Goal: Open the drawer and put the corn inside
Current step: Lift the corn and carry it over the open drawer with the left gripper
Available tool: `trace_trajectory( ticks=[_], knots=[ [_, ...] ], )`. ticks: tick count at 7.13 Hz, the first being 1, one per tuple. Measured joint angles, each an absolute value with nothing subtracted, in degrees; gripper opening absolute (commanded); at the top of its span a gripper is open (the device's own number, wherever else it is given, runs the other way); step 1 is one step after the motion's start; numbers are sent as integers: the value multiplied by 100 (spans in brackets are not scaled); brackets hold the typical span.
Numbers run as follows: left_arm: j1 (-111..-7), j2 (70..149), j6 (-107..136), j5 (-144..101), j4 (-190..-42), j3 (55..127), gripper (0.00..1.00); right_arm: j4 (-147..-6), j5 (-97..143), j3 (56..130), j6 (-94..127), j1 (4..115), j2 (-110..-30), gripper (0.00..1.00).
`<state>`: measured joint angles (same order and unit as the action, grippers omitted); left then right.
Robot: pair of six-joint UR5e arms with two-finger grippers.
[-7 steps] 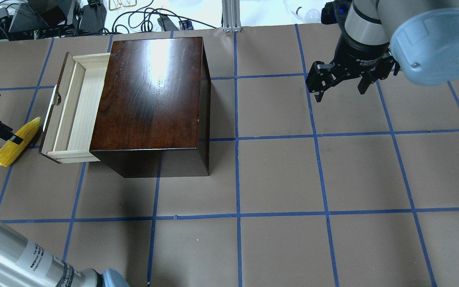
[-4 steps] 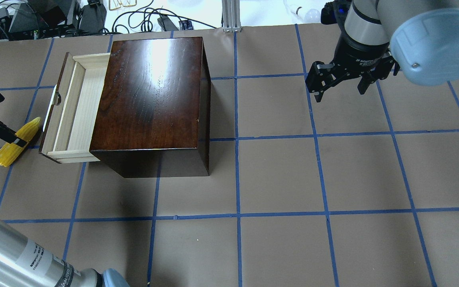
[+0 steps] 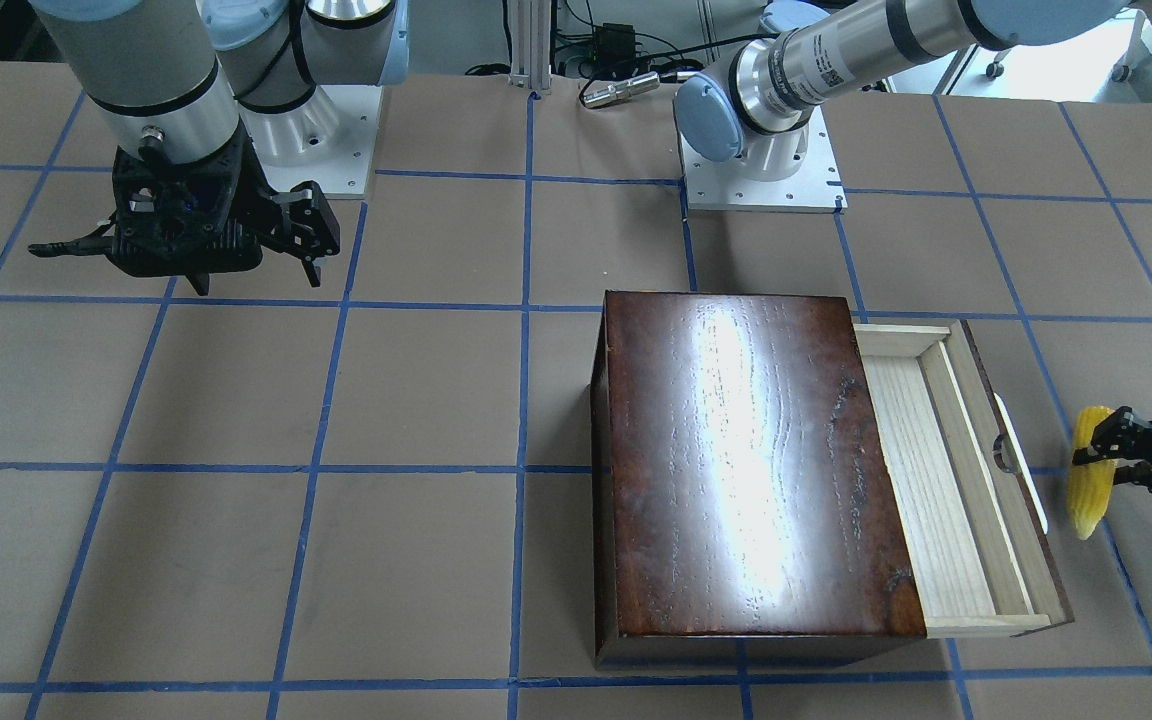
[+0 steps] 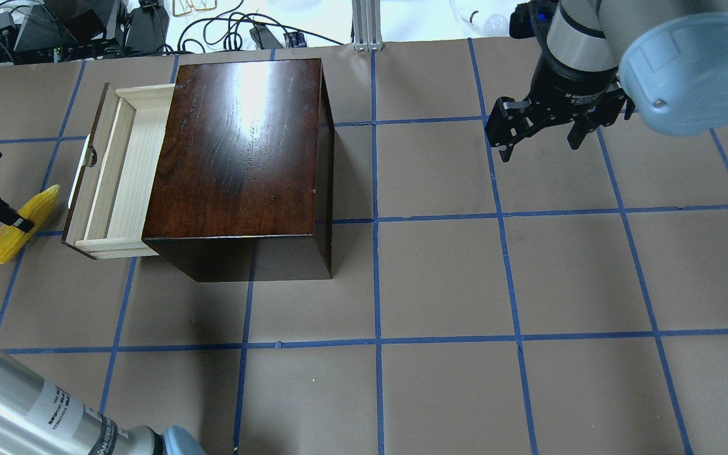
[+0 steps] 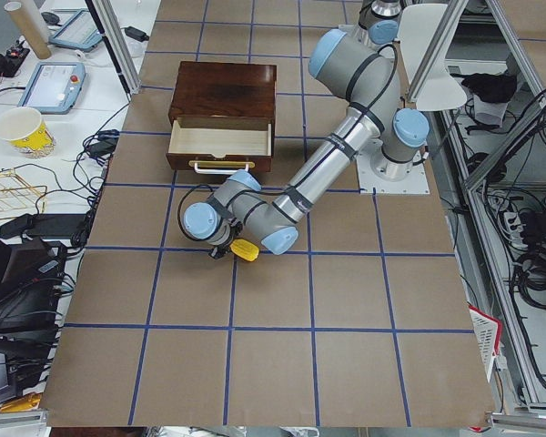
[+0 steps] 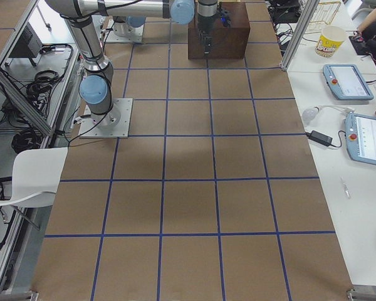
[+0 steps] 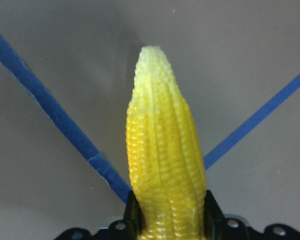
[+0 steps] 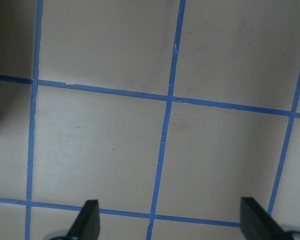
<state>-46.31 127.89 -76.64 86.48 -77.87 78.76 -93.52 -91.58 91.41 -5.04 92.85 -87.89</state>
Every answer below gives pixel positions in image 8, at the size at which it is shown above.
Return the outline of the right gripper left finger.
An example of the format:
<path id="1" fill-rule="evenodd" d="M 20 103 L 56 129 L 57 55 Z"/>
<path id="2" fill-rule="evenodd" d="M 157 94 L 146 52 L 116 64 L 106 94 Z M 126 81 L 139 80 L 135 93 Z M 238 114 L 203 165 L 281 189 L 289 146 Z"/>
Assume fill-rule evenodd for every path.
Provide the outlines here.
<path id="1" fill-rule="evenodd" d="M 87 200 L 70 230 L 67 240 L 97 240 L 101 231 L 100 209 L 97 199 Z"/>

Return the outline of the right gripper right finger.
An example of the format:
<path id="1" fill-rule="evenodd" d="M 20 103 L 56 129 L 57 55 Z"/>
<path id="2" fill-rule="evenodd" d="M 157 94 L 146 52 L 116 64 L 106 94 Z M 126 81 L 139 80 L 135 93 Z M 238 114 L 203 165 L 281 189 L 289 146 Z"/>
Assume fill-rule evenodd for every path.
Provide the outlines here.
<path id="1" fill-rule="evenodd" d="M 293 240 L 253 197 L 240 199 L 240 230 L 246 240 Z"/>

